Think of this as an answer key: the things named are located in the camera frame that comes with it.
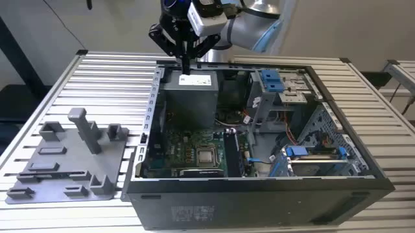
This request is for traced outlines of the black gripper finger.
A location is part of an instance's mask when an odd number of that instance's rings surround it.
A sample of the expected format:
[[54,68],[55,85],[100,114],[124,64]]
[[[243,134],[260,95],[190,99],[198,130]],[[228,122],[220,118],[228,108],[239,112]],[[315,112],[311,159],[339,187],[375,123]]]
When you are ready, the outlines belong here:
[[168,56],[175,56],[182,63],[182,72],[187,74],[187,54],[182,29],[176,24],[154,24],[150,27],[148,36]]
[[190,63],[195,58],[202,58],[208,50],[216,45],[220,40],[220,34],[208,35],[202,43],[195,44],[199,41],[199,36],[191,33],[187,38],[186,46],[186,74],[190,74]]

